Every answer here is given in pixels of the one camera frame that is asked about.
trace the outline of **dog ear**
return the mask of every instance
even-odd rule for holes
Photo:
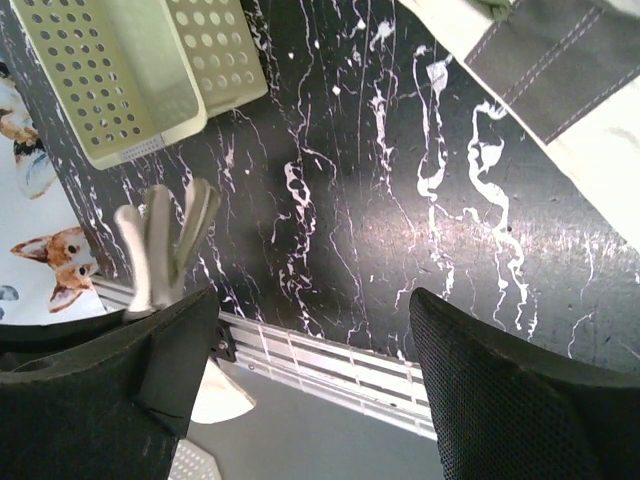
[[[74,290],[56,283],[49,300],[49,313],[58,313],[64,310],[75,302],[80,295],[82,295],[82,290]]]
[[[28,242],[19,243],[11,249],[11,253],[19,257],[30,258],[36,262],[47,263],[47,244],[51,235],[38,237]]]

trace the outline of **perforated basket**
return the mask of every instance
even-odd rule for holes
[[[240,0],[166,0],[209,117],[267,92]]]
[[[180,440],[168,480],[222,480],[215,458],[188,440]]]
[[[11,0],[89,161],[104,169],[202,130],[165,0]]]

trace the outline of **black marble countertop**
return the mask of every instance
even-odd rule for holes
[[[135,163],[80,153],[24,34],[2,46],[104,273],[130,269],[113,222],[157,183],[217,186],[188,283],[223,308],[416,359],[418,286],[572,358],[640,372],[638,252],[399,3],[243,1],[269,94]]]

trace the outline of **dog face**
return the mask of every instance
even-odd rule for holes
[[[38,198],[56,180],[56,172],[9,70],[1,60],[0,134],[13,140],[20,190],[28,198]]]
[[[34,238],[20,243],[11,253],[53,269],[56,286],[49,300],[49,312],[64,310],[92,288],[89,276],[98,270],[89,243],[80,227],[69,228],[55,235]]]

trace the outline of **metal clip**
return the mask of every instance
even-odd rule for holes
[[[133,269],[134,296],[125,319],[136,320],[162,310],[184,296],[186,266],[196,253],[220,207],[218,192],[203,178],[186,191],[186,214],[178,243],[171,240],[171,196],[164,185],[147,191],[144,219],[133,205],[115,213]]]

